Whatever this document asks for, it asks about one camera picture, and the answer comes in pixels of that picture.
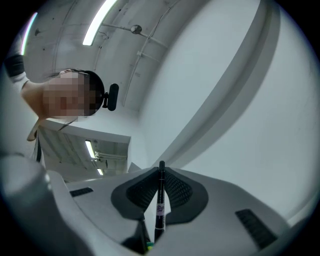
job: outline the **hair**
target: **hair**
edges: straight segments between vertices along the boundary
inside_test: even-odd
[[[90,70],[82,70],[82,69],[76,69],[76,68],[66,68],[68,70],[71,70],[72,72],[82,72],[86,73],[89,75],[89,90],[90,91],[95,91],[95,103],[89,103],[89,109],[84,110],[84,115],[85,116],[92,116],[95,114],[101,107],[101,105],[104,102],[104,97],[105,97],[105,87],[104,84],[101,80],[101,78],[93,71]],[[60,74],[60,72],[56,72],[51,74],[49,77],[53,78],[56,77]],[[68,125],[72,124],[75,120],[70,121],[68,123],[65,123],[59,130],[61,131]]]

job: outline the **white shirt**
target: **white shirt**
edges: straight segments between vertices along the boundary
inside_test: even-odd
[[[27,81],[26,76],[13,83],[4,65],[0,70],[0,150],[9,154],[22,154],[36,160],[38,139],[34,139],[39,126],[38,116],[21,97],[20,91]],[[45,167],[43,153],[41,164]]]

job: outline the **tube light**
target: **tube light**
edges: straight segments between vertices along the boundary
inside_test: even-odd
[[[85,144],[86,144],[86,148],[88,149],[88,152],[90,154],[90,157],[96,158],[96,156],[94,154],[94,150],[92,149],[91,141],[90,140],[86,140]]]
[[[112,6],[115,4],[117,0],[106,0],[104,4],[101,6],[99,11],[96,13],[93,21],[91,22],[88,31],[83,40],[84,46],[91,46],[92,42],[95,39],[95,36],[100,28],[102,21],[105,19],[105,16],[110,11]]]
[[[27,44],[27,39],[28,39],[28,35],[29,35],[29,32],[30,32],[30,29],[31,29],[31,26],[32,26],[32,23],[34,23],[34,20],[37,16],[37,12],[34,13],[29,21],[29,24],[25,30],[25,33],[24,33],[24,37],[23,37],[23,41],[22,41],[22,46],[21,46],[21,55],[25,55],[25,49],[26,49],[26,44]]]
[[[100,175],[104,175],[101,169],[97,169]]]

